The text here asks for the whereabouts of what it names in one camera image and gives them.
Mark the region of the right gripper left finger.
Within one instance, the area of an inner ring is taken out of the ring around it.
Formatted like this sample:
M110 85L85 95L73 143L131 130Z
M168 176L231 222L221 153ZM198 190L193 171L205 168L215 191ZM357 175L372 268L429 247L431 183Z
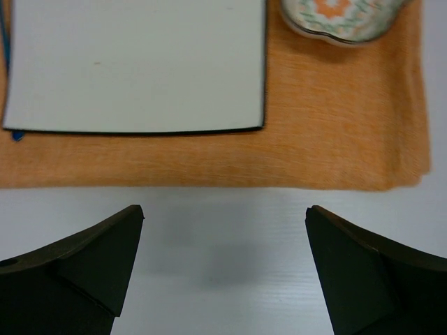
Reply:
M124 307L144 216L131 205L1 261L2 334L110 334Z

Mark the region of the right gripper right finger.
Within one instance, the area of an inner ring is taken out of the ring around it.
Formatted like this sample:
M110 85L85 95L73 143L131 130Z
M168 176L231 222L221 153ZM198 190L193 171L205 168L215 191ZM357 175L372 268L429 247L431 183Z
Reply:
M305 227L335 334L445 334L446 259L320 206Z

